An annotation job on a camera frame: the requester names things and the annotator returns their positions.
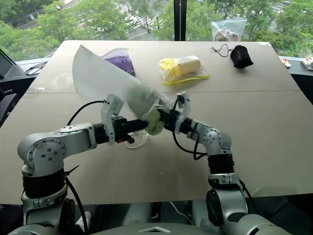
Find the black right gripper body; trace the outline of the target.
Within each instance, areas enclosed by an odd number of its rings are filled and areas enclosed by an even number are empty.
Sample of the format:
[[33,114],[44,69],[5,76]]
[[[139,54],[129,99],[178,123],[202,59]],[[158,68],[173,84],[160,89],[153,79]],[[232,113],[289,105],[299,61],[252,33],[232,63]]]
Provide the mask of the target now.
[[161,111],[161,121],[164,123],[164,128],[168,131],[175,130],[176,122],[179,116],[179,111]]

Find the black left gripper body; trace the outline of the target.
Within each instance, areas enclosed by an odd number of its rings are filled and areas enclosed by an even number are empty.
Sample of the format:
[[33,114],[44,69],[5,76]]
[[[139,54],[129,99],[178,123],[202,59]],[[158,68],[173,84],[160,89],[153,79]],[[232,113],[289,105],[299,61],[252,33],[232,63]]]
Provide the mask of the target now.
[[127,121],[122,116],[112,117],[112,124],[114,129],[114,137],[116,143],[127,142],[129,144],[134,143],[134,138],[129,135],[133,132],[134,124],[131,121]]

